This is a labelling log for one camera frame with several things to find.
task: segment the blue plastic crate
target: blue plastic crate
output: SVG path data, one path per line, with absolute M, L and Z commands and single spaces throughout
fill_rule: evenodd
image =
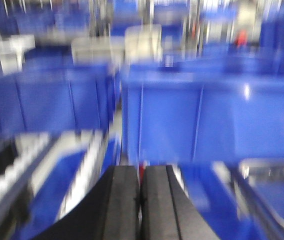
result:
M 54 13 L 50 10 L 18 13 L 15 16 L 20 34 L 46 33 L 54 23 Z
M 123 77 L 123 144 L 133 164 L 284 157 L 284 74 L 239 65 L 210 72 L 219 61 L 202 72 L 194 64 L 193 72 L 132 68 Z
M 23 132 L 107 130 L 108 64 L 33 69 L 0 77 L 0 137 Z
M 260 45 L 284 51 L 284 18 L 267 20 L 262 23 Z
M 63 31 L 84 31 L 89 26 L 90 16 L 81 11 L 58 12 L 55 14 L 55 26 Z
M 252 218 L 239 217 L 237 203 L 210 165 L 181 164 L 179 167 L 190 200 L 220 239 L 267 239 Z

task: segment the plastic container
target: plastic container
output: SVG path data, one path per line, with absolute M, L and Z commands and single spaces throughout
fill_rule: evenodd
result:
M 181 164 L 188 197 L 221 240 L 266 240 L 262 229 L 238 205 L 209 165 Z
M 277 18 L 262 23 L 260 45 L 284 51 L 284 18 Z
M 54 13 L 50 10 L 30 11 L 15 16 L 20 34 L 43 34 L 54 23 Z
M 0 5 L 0 34 L 4 36 L 19 34 L 17 20 L 12 14 L 7 16 L 2 3 Z
M 90 16 L 81 11 L 58 12 L 55 14 L 55 26 L 62 31 L 86 31 Z
M 108 65 L 34 69 L 0 77 L 0 137 L 23 132 L 107 130 Z
M 284 157 L 284 75 L 237 65 L 211 72 L 222 60 L 204 71 L 142 67 L 123 76 L 123 149 L 133 164 Z

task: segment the blue storage bin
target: blue storage bin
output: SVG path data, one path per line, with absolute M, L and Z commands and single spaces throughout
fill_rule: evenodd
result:
M 3 4 L 0 5 L 0 34 L 5 36 L 19 34 L 15 17 L 11 13 L 7 16 Z
M 252 218 L 238 215 L 233 196 L 209 165 L 181 164 L 190 200 L 221 240 L 266 240 Z
M 179 22 L 176 24 L 162 25 L 161 39 L 162 42 L 166 38 L 171 38 L 175 44 L 180 44 L 183 35 L 183 23 Z
M 18 13 L 15 16 L 20 34 L 46 33 L 54 23 L 54 13 L 50 10 Z
M 244 70 L 132 68 L 122 82 L 129 160 L 236 165 L 245 158 L 284 157 L 284 75 Z
M 109 128 L 108 65 L 34 69 L 0 77 L 0 137 Z
M 218 8 L 216 11 L 203 11 L 200 19 L 210 22 L 232 22 L 237 18 L 236 7 Z
M 262 23 L 260 45 L 284 51 L 284 18 L 276 18 Z
M 81 11 L 58 12 L 55 14 L 55 26 L 63 31 L 84 31 L 89 26 L 90 16 Z

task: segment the roller conveyor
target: roller conveyor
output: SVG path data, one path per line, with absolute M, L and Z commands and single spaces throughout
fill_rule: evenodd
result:
M 26 240 L 41 233 L 82 200 L 100 173 L 119 162 L 117 139 L 99 131 L 58 138 L 42 134 L 30 143 L 19 146 L 19 156 L 0 175 L 0 239 Z

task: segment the red object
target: red object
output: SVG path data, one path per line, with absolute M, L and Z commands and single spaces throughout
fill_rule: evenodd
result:
M 248 43 L 248 34 L 247 31 L 241 30 L 235 39 L 234 44 L 239 48 L 241 46 L 246 46 Z
M 140 185 L 142 184 L 143 181 L 143 174 L 144 174 L 144 170 L 146 169 L 146 166 L 144 163 L 140 163 L 138 165 L 138 173 L 139 173 L 139 177 L 140 177 Z

